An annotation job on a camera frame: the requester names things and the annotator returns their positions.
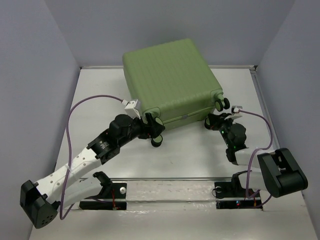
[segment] cable connector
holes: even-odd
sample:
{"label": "cable connector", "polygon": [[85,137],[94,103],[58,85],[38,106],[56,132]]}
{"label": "cable connector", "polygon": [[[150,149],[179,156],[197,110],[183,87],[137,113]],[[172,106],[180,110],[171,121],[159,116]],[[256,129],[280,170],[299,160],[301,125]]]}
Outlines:
{"label": "cable connector", "polygon": [[134,99],[129,101],[124,110],[126,112],[126,114],[128,114],[128,116],[130,116],[131,118],[141,118],[140,117],[140,113],[139,113],[139,109],[140,109],[141,103],[138,99]]}
{"label": "cable connector", "polygon": [[242,109],[242,106],[232,106],[231,107],[231,112],[233,114],[238,114],[240,112],[240,109]]}
{"label": "cable connector", "polygon": [[123,105],[127,106],[128,101],[127,101],[127,100],[125,100],[125,99],[123,99],[123,100],[122,100],[122,102],[121,102],[121,104],[123,104]]}

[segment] screw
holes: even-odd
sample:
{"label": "screw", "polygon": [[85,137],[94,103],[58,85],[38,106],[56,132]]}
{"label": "screw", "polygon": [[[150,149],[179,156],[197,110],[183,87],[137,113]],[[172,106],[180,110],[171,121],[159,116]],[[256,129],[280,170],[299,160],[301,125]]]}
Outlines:
{"label": "screw", "polygon": [[123,187],[120,187],[120,193],[121,194],[126,194],[127,192],[127,189],[123,186]]}
{"label": "screw", "polygon": [[222,187],[220,187],[220,186],[216,186],[214,190],[215,190],[215,192],[216,192],[217,194],[222,193]]}

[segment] white wall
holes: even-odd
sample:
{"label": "white wall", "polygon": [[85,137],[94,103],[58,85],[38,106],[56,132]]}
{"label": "white wall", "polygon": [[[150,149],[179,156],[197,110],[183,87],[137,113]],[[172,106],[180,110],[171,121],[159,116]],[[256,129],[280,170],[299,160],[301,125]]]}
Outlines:
{"label": "white wall", "polygon": [[45,0],[80,66],[192,38],[211,65],[257,65],[294,0]]}
{"label": "white wall", "polygon": [[259,67],[259,82],[282,147],[309,180],[305,200],[320,238],[320,1],[296,0]]}
{"label": "white wall", "polygon": [[43,0],[0,5],[0,239],[28,239],[20,186],[52,171],[79,67]]}

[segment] white table surface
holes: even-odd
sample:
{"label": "white table surface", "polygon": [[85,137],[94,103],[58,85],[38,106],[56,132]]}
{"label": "white table surface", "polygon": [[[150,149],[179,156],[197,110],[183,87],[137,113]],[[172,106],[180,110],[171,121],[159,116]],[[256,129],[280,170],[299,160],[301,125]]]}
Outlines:
{"label": "white table surface", "polygon": [[[262,114],[248,69],[212,71],[232,105],[242,105],[245,110]],[[129,100],[123,70],[81,70],[73,104],[98,94]],[[109,122],[119,113],[124,113],[123,106],[112,99],[94,99],[80,106],[70,121],[73,153],[77,154],[108,128]],[[267,127],[262,120],[244,116],[237,122],[247,128],[247,146],[268,144]],[[104,171],[111,178],[174,179],[231,177],[245,169],[228,162],[222,137],[206,130],[202,122],[168,131],[163,138],[159,148],[153,148],[147,140],[134,140],[121,148],[117,157],[93,172]],[[56,167],[64,165],[67,158],[65,136]],[[72,210],[64,221],[56,217],[48,226],[33,229],[30,240],[317,239],[300,192],[272,198],[264,211],[217,210],[211,195],[212,186],[213,181],[204,180],[128,181],[127,211]],[[262,200],[267,197],[268,193],[262,191]]]}
{"label": "white table surface", "polygon": [[[248,69],[212,71],[231,105],[241,105],[245,110],[262,114]],[[100,94],[131,99],[122,69],[81,70],[73,104]],[[80,105],[73,112],[69,124],[73,156],[107,129],[109,123],[120,113],[125,113],[124,106],[109,98],[92,99]],[[236,122],[247,129],[248,147],[264,147],[269,144],[269,133],[263,120],[244,115]],[[233,173],[245,170],[245,167],[229,163],[225,153],[226,144],[220,133],[205,129],[203,122],[195,122],[162,135],[161,147],[152,147],[149,140],[135,139],[123,146],[120,154],[99,170],[110,178],[218,178],[231,177]],[[65,135],[56,168],[67,161],[68,144]]]}

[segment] bolt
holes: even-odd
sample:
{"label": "bolt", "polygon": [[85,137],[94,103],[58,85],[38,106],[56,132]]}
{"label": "bolt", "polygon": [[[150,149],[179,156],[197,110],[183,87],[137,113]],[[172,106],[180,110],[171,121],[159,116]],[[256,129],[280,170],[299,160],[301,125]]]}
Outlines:
{"label": "bolt", "polygon": [[123,186],[123,187],[120,187],[120,193],[121,194],[126,194],[127,192],[127,189]]}

